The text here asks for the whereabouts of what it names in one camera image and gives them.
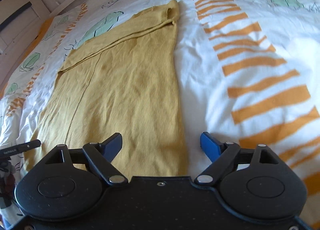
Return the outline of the mustard yellow knit garment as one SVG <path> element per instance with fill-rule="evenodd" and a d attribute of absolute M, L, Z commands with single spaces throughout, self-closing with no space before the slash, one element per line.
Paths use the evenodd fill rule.
<path fill-rule="evenodd" d="M 126 177 L 185 175 L 188 154 L 174 67 L 179 17 L 172 0 L 72 51 L 33 134 L 41 146 L 24 154 L 24 169 L 57 144 L 76 149 L 119 132 L 123 147 L 113 165 Z"/>

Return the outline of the white leaf-print duvet cover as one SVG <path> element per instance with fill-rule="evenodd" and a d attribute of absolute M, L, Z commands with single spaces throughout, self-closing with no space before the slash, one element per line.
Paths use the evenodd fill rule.
<path fill-rule="evenodd" d="M 88 0 L 56 17 L 11 76 L 1 146 L 33 139 L 69 54 L 133 15 L 172 0 Z M 175 0 L 174 48 L 187 174 L 208 158 L 208 131 L 242 147 L 267 144 L 303 180 L 302 218 L 319 227 L 319 0 Z"/>

